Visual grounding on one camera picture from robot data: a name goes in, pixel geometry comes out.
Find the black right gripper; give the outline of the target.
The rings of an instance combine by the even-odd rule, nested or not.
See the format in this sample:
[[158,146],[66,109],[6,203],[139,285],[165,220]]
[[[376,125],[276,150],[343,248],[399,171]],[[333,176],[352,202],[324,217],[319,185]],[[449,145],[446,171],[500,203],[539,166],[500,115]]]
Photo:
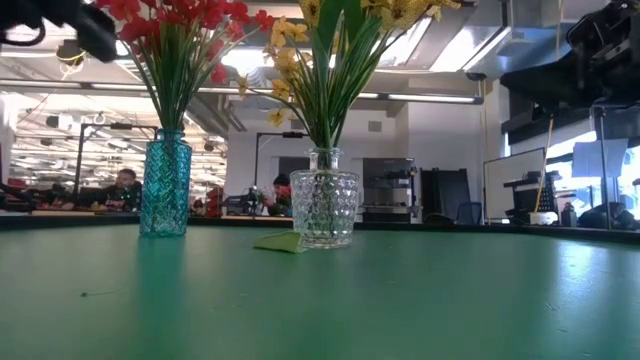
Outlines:
[[[507,72],[501,84],[543,107],[587,107],[595,96],[640,100],[640,0],[611,0],[567,32],[559,60]],[[569,87],[527,87],[554,80]]]

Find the yellow artificial flowers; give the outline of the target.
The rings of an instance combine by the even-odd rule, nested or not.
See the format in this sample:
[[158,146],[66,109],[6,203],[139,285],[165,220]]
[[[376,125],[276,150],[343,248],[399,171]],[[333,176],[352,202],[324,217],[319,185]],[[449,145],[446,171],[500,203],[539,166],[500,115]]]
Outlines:
[[0,233],[0,360],[640,360],[640,247],[261,228]]

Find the black table frame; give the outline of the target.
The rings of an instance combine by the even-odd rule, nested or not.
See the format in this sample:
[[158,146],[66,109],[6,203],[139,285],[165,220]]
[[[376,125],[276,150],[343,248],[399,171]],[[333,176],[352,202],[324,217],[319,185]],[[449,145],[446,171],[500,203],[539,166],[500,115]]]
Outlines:
[[[55,229],[72,227],[95,227],[139,224],[133,215],[16,215],[0,214],[0,231],[26,229]],[[189,218],[189,226],[277,228],[291,230],[290,220],[246,220],[222,218]],[[626,230],[602,230],[589,228],[567,228],[557,226],[515,225],[458,225],[458,224],[404,224],[404,223],[358,223],[355,230],[362,231],[406,231],[406,232],[454,232],[474,234],[535,235],[557,239],[570,239],[606,244],[624,244],[640,248],[640,232]]]

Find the person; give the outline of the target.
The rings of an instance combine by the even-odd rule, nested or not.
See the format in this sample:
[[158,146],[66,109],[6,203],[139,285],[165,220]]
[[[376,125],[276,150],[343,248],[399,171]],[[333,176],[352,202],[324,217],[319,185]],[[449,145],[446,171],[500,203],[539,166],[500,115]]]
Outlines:
[[141,206],[142,183],[132,169],[121,169],[114,185],[102,191],[101,208],[114,212],[137,212]]
[[279,174],[273,181],[273,195],[263,201],[270,216],[290,217],[291,208],[291,182],[285,174]]

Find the white paper sheet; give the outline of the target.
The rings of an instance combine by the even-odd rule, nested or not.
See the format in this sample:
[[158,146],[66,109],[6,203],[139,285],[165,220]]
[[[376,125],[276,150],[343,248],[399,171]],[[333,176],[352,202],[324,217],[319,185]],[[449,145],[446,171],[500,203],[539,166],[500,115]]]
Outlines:
[[[608,177],[619,177],[628,149],[627,139],[605,140]],[[599,141],[578,142],[573,147],[572,177],[601,177],[601,151]]]

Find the loose green artificial leaf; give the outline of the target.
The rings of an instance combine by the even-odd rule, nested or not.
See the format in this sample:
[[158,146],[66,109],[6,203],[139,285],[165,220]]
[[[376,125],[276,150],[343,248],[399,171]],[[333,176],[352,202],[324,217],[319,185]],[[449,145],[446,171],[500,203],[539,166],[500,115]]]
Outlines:
[[256,239],[253,242],[255,249],[280,251],[299,254],[306,251],[301,244],[301,234],[295,231],[269,234]]

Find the black ceiling device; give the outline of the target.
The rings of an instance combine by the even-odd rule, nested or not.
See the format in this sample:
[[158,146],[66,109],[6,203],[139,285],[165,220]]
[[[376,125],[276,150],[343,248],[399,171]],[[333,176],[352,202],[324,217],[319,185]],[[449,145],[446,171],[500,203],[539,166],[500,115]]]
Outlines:
[[78,66],[85,60],[87,52],[75,40],[64,40],[57,47],[55,56],[61,64]]

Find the blue chair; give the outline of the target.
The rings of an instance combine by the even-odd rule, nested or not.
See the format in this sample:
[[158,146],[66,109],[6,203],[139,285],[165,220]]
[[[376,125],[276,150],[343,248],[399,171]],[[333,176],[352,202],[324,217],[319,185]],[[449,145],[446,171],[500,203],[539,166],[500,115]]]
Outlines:
[[483,207],[480,202],[460,203],[456,214],[456,223],[479,225],[482,222]]

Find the clear textured glass vase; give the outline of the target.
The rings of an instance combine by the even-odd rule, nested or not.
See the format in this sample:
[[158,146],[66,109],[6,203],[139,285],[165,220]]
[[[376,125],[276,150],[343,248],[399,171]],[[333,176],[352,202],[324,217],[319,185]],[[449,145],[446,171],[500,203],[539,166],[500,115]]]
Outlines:
[[291,173],[293,230],[300,246],[334,249],[351,245],[359,207],[359,175],[339,169],[338,148],[312,148],[309,169]]

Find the black tripod stand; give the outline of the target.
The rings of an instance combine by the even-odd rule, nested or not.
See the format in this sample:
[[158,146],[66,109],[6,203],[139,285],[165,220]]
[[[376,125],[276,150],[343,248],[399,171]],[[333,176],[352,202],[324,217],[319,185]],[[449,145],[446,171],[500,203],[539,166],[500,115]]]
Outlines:
[[612,220],[611,220],[611,206],[609,201],[609,191],[608,191],[608,173],[607,173],[607,154],[606,154],[606,144],[605,144],[605,136],[604,136],[604,119],[605,119],[605,111],[602,107],[592,107],[591,108],[592,117],[594,120],[594,126],[597,128],[596,135],[600,144],[601,151],[601,197],[602,197],[602,205],[605,209],[605,222],[606,229],[612,230]]

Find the black panel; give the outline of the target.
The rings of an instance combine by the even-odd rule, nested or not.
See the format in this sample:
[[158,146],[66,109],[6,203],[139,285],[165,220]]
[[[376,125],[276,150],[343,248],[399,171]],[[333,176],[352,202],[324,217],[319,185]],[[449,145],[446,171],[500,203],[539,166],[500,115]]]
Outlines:
[[421,169],[420,183],[423,221],[436,213],[456,220],[459,206],[471,201],[466,169]]

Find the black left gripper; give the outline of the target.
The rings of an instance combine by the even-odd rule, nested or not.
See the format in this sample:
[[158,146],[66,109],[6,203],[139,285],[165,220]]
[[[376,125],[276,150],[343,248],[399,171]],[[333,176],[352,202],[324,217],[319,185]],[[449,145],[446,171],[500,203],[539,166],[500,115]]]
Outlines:
[[0,0],[0,30],[18,25],[35,29],[44,20],[58,27],[75,20],[80,48],[103,63],[117,58],[115,23],[93,5],[80,5],[80,0]]

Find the black coffee machine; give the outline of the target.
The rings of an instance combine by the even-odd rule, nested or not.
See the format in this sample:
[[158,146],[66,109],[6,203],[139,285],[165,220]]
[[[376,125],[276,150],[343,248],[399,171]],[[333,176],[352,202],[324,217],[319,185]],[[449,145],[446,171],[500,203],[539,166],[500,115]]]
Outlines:
[[364,158],[362,221],[411,223],[419,214],[411,158]]

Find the black shelf unit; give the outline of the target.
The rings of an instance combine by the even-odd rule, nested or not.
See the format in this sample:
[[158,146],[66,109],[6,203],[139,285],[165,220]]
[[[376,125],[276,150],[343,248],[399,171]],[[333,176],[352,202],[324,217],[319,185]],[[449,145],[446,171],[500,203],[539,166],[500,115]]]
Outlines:
[[513,207],[507,214],[529,212],[558,212],[554,182],[560,179],[558,171],[546,173],[527,172],[522,179],[503,184],[512,193]]

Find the blue textured glass vase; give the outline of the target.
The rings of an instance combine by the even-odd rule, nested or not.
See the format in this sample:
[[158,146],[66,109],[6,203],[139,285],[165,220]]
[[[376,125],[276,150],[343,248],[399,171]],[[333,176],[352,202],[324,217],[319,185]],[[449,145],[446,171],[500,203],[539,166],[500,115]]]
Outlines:
[[178,237],[187,231],[192,148],[182,130],[160,129],[146,149],[140,208],[142,237]]

